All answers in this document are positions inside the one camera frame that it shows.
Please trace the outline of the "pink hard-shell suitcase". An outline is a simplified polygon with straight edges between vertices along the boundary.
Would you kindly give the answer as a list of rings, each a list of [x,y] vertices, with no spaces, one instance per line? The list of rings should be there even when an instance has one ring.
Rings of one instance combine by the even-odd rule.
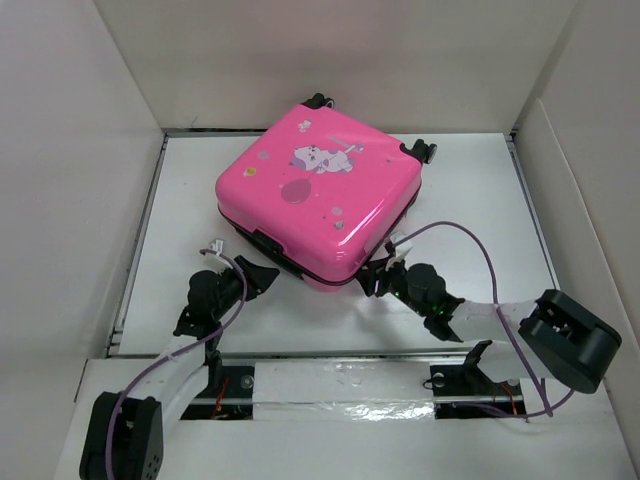
[[[437,146],[408,145],[316,93],[217,178],[220,214],[256,250],[317,289],[354,280],[416,201]]]

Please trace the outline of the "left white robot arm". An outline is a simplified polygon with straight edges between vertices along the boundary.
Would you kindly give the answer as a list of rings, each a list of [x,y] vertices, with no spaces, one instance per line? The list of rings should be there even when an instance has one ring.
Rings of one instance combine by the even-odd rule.
[[[215,257],[188,283],[172,338],[123,390],[94,401],[79,464],[82,479],[155,479],[164,441],[198,396],[228,388],[218,344],[245,304],[264,294],[280,272],[242,256]]]

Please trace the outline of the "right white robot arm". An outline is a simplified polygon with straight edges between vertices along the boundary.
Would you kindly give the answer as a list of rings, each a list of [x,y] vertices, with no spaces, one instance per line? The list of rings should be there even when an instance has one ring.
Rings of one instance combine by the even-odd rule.
[[[622,344],[613,327],[555,289],[530,301],[478,303],[448,293],[432,265],[392,259],[367,263],[356,279],[368,297],[393,295],[435,338],[474,343],[461,371],[474,393],[534,373],[592,394]]]

